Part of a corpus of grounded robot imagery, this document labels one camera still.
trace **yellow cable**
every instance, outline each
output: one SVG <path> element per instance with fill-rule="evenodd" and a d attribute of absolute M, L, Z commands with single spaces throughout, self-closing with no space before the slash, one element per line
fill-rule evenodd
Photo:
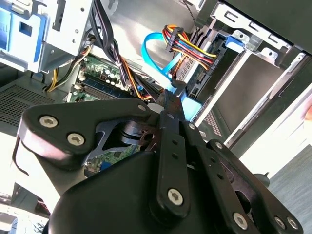
<path fill-rule="evenodd" d="M 170 32 L 173 32 L 172 27 L 175 28 L 175 27 L 177 27 L 177 26 L 176 26 L 176 25 L 173 25 L 173 24 L 168 25 L 168 29 L 169 29 Z M 210 57 L 213 57 L 213 58 L 216 57 L 216 55 L 209 54 L 209 53 L 207 53 L 206 51 L 203 51 L 202 49 L 198 48 L 196 45 L 192 44 L 192 43 L 190 42 L 190 40 L 188 39 L 188 37 L 187 37 L 187 39 L 185 39 L 180 33 L 178 34 L 178 36 L 180 37 L 180 39 L 181 39 L 182 41 L 184 41 L 185 43 L 187 43 L 189 46 L 191 46 L 191 47 L 197 49 L 198 51 L 202 52 L 203 54 L 205 54 L 205 55 L 207 55 L 207 56 L 210 56 Z"/>
<path fill-rule="evenodd" d="M 129 67 L 128 67 L 126 61 L 125 61 L 123 58 L 121 58 L 121 60 L 122 60 L 124 66 L 125 66 L 125 68 L 126 68 L 126 72 L 127 72 L 127 74 L 128 74 L 129 80 L 130 80 L 130 82 L 131 82 L 133 88 L 135 89 L 135 92 L 136 92 L 137 96 L 138 96 L 140 99 L 142 99 L 142 100 L 148 100 L 148 99 L 150 99 L 151 97 L 143 97 L 143 96 L 139 93 L 139 91 L 137 90 L 137 86 L 136 86 L 136 84 L 135 84 L 135 82 L 134 82 L 134 79 L 133 79 L 133 77 L 132 77 L 132 75 L 131 75 L 131 73 L 130 73 L 130 70 L 129 70 Z"/>
<path fill-rule="evenodd" d="M 202 63 L 201 61 L 195 59 L 194 57 L 192 57 L 192 56 L 190 56 L 190 55 L 188 55 L 188 54 L 183 53 L 182 50 L 175 49 L 175 48 L 172 48 L 172 49 L 173 49 L 174 51 L 181 52 L 184 56 L 189 57 L 190 59 L 193 59 L 194 61 L 198 62 L 205 70 L 208 70 L 208 67 L 207 67 L 204 63 Z"/>
<path fill-rule="evenodd" d="M 73 69 L 72 69 L 72 73 L 73 73 L 74 69 L 76 68 L 76 66 L 90 53 L 90 51 L 91 51 L 91 46 L 88 46 L 88 48 L 85 50 L 85 52 L 82 53 L 83 56 L 82 56 L 79 60 L 77 60 L 77 61 L 75 62 L 74 67 L 73 67 Z M 62 84 L 59 84 L 58 86 L 55 87 L 56 82 L 57 82 L 57 78 L 55 78 L 55 83 L 54 83 L 53 86 L 51 86 L 51 88 L 48 90 L 48 92 L 51 92 L 51 91 L 55 90 L 56 88 L 60 87 L 60 86 L 63 85 L 65 82 L 67 82 L 67 80 L 64 81 Z"/>
<path fill-rule="evenodd" d="M 50 92 L 54 88 L 56 82 L 57 82 L 57 70 L 54 69 L 53 70 L 53 77 L 52 77 L 51 87 L 47 90 L 47 92 Z"/>

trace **cable connector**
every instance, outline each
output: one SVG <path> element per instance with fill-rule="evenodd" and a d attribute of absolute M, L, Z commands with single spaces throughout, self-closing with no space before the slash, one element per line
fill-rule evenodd
<path fill-rule="evenodd" d="M 166 51 L 171 52 L 172 51 L 172 46 L 174 45 L 175 39 L 177 37 L 178 34 L 182 34 L 184 31 L 183 28 L 180 27 L 176 27 L 174 29 L 174 31 L 171 34 L 170 40 L 168 41 L 167 47 L 166 47 Z"/>

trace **screw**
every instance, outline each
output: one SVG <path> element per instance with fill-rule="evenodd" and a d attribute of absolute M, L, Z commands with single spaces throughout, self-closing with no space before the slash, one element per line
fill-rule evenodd
<path fill-rule="evenodd" d="M 175 117 L 171 115 L 170 113 L 168 113 L 167 116 L 169 116 L 169 118 L 175 119 Z"/>
<path fill-rule="evenodd" d="M 235 223 L 243 230 L 246 230 L 248 228 L 247 221 L 245 218 L 240 214 L 240 213 L 234 213 L 233 214 L 233 219 Z"/>
<path fill-rule="evenodd" d="M 138 108 L 141 109 L 142 111 L 146 111 L 146 108 L 142 105 L 139 105 Z"/>
<path fill-rule="evenodd" d="M 70 144 L 80 146 L 84 144 L 84 138 L 78 133 L 71 133 L 68 135 L 67 140 Z"/>
<path fill-rule="evenodd" d="M 39 119 L 39 122 L 43 127 L 46 127 L 46 128 L 54 128 L 59 123 L 57 119 L 52 116 L 42 116 Z"/>
<path fill-rule="evenodd" d="M 285 224 L 283 223 L 283 221 L 282 221 L 279 217 L 275 216 L 274 218 L 275 218 L 275 221 L 278 223 L 278 225 L 279 225 L 282 229 L 286 229 Z"/>
<path fill-rule="evenodd" d="M 196 129 L 195 125 L 193 125 L 192 123 L 189 123 L 189 127 L 190 127 L 191 129 L 193 129 L 193 130 Z"/>
<path fill-rule="evenodd" d="M 215 145 L 216 145 L 219 149 L 222 149 L 222 148 L 223 148 L 223 146 L 221 145 L 220 142 L 216 142 Z"/>
<path fill-rule="evenodd" d="M 176 206 L 180 206 L 183 203 L 182 194 L 176 189 L 169 189 L 168 198 Z"/>
<path fill-rule="evenodd" d="M 296 222 L 293 220 L 293 218 L 287 217 L 287 221 L 289 222 L 289 224 L 290 224 L 293 228 L 295 228 L 295 229 L 298 230 L 298 225 L 297 225 Z"/>

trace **black mechanical arm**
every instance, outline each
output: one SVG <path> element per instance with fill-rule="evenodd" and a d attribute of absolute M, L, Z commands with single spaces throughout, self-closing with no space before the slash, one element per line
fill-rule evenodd
<path fill-rule="evenodd" d="M 13 162 L 26 175 L 31 172 L 16 160 L 19 147 L 65 175 L 81 170 L 88 158 L 140 146 L 68 189 L 46 233 L 303 233 L 222 142 L 202 140 L 178 97 L 164 91 L 151 108 L 130 98 L 25 111 Z"/>

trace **motherboard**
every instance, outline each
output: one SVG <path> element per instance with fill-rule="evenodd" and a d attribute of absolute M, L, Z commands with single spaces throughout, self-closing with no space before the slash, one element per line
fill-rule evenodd
<path fill-rule="evenodd" d="M 109 61 L 87 56 L 79 69 L 77 81 L 72 87 L 67 102 L 85 102 L 133 98 L 130 85 L 123 87 L 119 69 Z M 139 151 L 140 147 L 130 145 L 123 152 L 108 152 L 87 160 L 85 175 L 91 176 Z"/>

